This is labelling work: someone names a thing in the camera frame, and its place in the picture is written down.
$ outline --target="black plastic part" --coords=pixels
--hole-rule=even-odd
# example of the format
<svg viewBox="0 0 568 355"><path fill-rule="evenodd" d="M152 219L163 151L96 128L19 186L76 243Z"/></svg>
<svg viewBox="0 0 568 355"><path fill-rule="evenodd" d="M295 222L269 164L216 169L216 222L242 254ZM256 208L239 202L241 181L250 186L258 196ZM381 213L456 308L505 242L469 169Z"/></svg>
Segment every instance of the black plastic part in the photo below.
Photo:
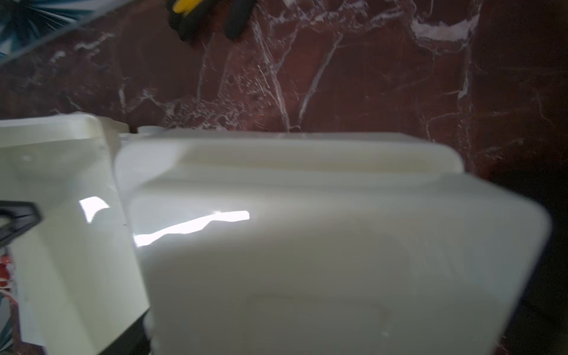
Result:
<svg viewBox="0 0 568 355"><path fill-rule="evenodd" d="M99 355L148 355L150 341L144 333L144 312L128 329L124 331Z"/></svg>
<svg viewBox="0 0 568 355"><path fill-rule="evenodd" d="M255 5L256 0L233 0L231 2L223 29L227 38L237 39L243 33Z"/></svg>
<svg viewBox="0 0 568 355"><path fill-rule="evenodd" d="M187 16L182 17L177 28L179 39L191 41L197 35L207 14L215 7L219 0L203 0Z"/></svg>
<svg viewBox="0 0 568 355"><path fill-rule="evenodd" d="M0 248L41 222L41 214L31 202L0 201L0 218L8 220L0 226Z"/></svg>

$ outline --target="white vein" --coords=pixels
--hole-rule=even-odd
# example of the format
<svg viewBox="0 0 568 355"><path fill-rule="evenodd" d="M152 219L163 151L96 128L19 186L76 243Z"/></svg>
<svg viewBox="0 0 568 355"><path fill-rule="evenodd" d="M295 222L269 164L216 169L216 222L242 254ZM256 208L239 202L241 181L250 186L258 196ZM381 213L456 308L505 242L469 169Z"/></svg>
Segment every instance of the white vein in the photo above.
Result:
<svg viewBox="0 0 568 355"><path fill-rule="evenodd" d="M199 78L197 80L197 93L195 94L195 100L201 100L201 86L203 86L203 77L205 76L205 70L207 69L207 60L209 59L209 50L211 49L211 43L215 38L215 33L211 35L207 44L203 45L205 47L205 52L203 52L203 57L201 58L201 69L199 70Z"/></svg>
<svg viewBox="0 0 568 355"><path fill-rule="evenodd" d="M90 51L96 47L98 47L101 43L103 43L104 41L106 41L107 39L114 37L115 34L103 34L101 37L99 37L98 40L91 42L91 43L85 43L85 42L79 42L75 45L75 47L73 47L74 50L78 51L79 49L86 49L87 51Z"/></svg>
<svg viewBox="0 0 568 355"><path fill-rule="evenodd" d="M302 120L304 119L304 113L306 112L308 102L312 98L313 94L317 91L318 84L319 84L319 81L321 79L321 76L323 75L323 72L325 71L329 62L331 61L331 57L335 53L335 50L337 49L337 46L339 46L339 43L341 42L342 39L343 39L343 34L340 34L339 36L337 36L337 38L333 42L333 47L331 48L331 50L329 51L329 53L325 57L324 61L320 65L320 68L318 69L318 72L314 76L314 79L312 79L312 83L310 85L310 88L308 89L308 92L306 93L306 96L304 97L304 100L302 102L302 106L300 107L300 114L298 116L298 125L302 124Z"/></svg>
<svg viewBox="0 0 568 355"><path fill-rule="evenodd" d="M55 63L59 58L63 58L67 55L65 51L57 51L53 54L51 59L49 60L50 63Z"/></svg>
<svg viewBox="0 0 568 355"><path fill-rule="evenodd" d="M464 19L451 26L440 22L438 25L420 23L418 19L413 19L410 29L417 38L427 38L435 41L460 41L467 40L470 33L473 33L479 22L479 14L471 19Z"/></svg>
<svg viewBox="0 0 568 355"><path fill-rule="evenodd" d="M266 45L262 39L262 31L256 20L252 21L252 31L254 34L254 39L260 46L262 52L262 57L264 63L270 73L270 78L272 79L272 84L274 85L274 92L276 93L276 104L280 109L280 114L282 115L282 124L284 125L284 130L288 132L290 130L290 118L288 117L288 112L286 111L286 102L284 100L284 94L282 93L282 88L280 87L280 82L276 72L274 71L274 59L270 52L266 49Z"/></svg>

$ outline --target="glove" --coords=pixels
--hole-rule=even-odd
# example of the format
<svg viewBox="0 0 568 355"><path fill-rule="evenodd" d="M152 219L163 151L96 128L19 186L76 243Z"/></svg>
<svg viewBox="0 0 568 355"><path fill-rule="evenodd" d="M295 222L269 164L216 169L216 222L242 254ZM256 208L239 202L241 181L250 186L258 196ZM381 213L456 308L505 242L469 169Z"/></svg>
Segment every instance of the glove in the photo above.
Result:
<svg viewBox="0 0 568 355"><path fill-rule="evenodd" d="M168 23L179 34L182 41L195 37L199 25L219 0L168 0L170 12ZM232 0L229 14L223 28L231 40L240 36L247 25L256 0Z"/></svg>

